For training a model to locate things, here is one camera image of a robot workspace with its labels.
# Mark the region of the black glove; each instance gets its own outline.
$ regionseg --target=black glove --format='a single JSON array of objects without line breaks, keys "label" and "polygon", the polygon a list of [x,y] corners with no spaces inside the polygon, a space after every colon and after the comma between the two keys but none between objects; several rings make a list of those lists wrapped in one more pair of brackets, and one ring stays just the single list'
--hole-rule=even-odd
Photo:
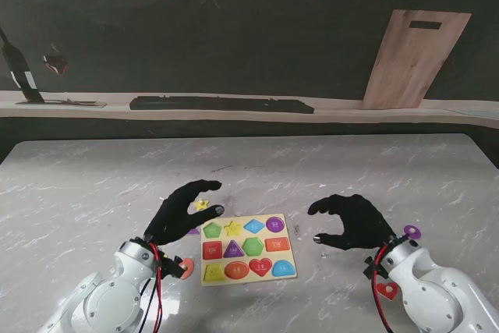
[{"label": "black glove", "polygon": [[345,231],[341,236],[321,233],[313,237],[316,243],[323,243],[342,250],[352,248],[373,249],[383,246],[390,236],[395,236],[383,215],[361,195],[343,197],[331,195],[318,200],[309,208],[308,214],[320,212],[339,214]]},{"label": "black glove", "polygon": [[195,214],[187,213],[187,208],[199,193],[218,190],[220,187],[219,181],[201,179],[189,182],[175,190],[168,199],[163,201],[156,216],[147,227],[144,233],[146,242],[156,243],[159,246],[174,242],[185,236],[190,229],[223,214],[224,208],[220,205],[211,206]]}]

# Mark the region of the white marble tabletop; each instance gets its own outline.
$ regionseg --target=white marble tabletop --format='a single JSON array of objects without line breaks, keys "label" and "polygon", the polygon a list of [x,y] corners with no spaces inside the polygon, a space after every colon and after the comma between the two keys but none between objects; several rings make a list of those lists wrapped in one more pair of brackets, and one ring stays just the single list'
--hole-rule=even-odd
[{"label": "white marble tabletop", "polygon": [[[417,225],[435,261],[466,272],[499,308],[499,172],[467,136],[41,141],[0,166],[1,330],[36,331],[82,278],[108,276],[119,245],[195,179],[223,182],[202,197],[226,216],[285,214],[298,278],[203,288],[199,267],[166,278],[164,332],[384,331],[362,274],[373,251],[312,241],[342,232],[339,218],[306,214],[333,193],[364,195],[396,232]],[[164,250],[199,264],[200,237]],[[400,296],[384,308],[395,331],[416,331]]]}]

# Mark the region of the yellow star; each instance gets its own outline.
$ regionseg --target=yellow star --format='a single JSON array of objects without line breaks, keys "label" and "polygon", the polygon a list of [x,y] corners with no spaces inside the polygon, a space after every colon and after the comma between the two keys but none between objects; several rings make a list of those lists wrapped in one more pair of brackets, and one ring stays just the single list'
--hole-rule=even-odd
[{"label": "yellow star", "polygon": [[239,236],[241,234],[242,225],[231,221],[230,225],[224,226],[224,229],[227,231],[227,236]]},{"label": "yellow star", "polygon": [[196,211],[206,210],[210,204],[209,200],[199,199],[194,205],[196,206]]}]

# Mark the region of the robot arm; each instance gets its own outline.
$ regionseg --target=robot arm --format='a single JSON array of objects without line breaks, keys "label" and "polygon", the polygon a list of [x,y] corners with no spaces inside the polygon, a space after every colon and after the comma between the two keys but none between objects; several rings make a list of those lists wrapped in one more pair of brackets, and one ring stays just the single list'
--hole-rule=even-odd
[{"label": "robot arm", "polygon": [[499,313],[475,282],[457,269],[435,264],[416,241],[397,245],[381,266],[400,286],[405,311],[422,332],[499,332]]},{"label": "robot arm", "polygon": [[[176,262],[164,259],[163,273],[182,276],[184,270]],[[74,333],[71,317],[82,301],[85,318],[96,332],[134,331],[143,315],[140,285],[156,273],[154,254],[147,244],[133,239],[115,253],[115,262],[116,271],[110,278],[104,280],[96,272],[82,280],[38,333]]]},{"label": "robot arm", "polygon": [[377,267],[380,275],[400,286],[405,311],[421,332],[499,332],[499,313],[473,280],[457,269],[435,264],[416,241],[396,238],[381,213],[364,197],[333,195],[310,206],[309,214],[317,212],[338,214],[345,232],[341,236],[317,234],[316,243],[342,250],[388,246],[379,267],[368,258],[371,264],[364,273],[370,278]]},{"label": "robot arm", "polygon": [[63,306],[40,328],[38,333],[75,333],[71,318],[83,302],[87,323],[97,333],[132,333],[142,320],[140,286],[153,277],[159,266],[161,277],[180,278],[182,259],[165,257],[159,250],[161,264],[155,259],[151,243],[164,245],[182,238],[190,229],[224,213],[222,206],[212,206],[188,214],[187,208],[200,192],[218,190],[217,181],[195,181],[177,189],[163,201],[144,233],[144,238],[131,239],[115,253],[116,271],[107,279],[98,272],[86,277],[74,289]]}]

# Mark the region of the wooden puzzle board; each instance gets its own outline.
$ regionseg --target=wooden puzzle board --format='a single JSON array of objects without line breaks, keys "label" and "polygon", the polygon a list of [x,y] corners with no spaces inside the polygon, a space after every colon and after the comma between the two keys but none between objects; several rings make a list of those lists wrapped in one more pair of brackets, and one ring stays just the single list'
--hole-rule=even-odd
[{"label": "wooden puzzle board", "polygon": [[203,286],[296,277],[283,214],[215,218],[200,231]]}]

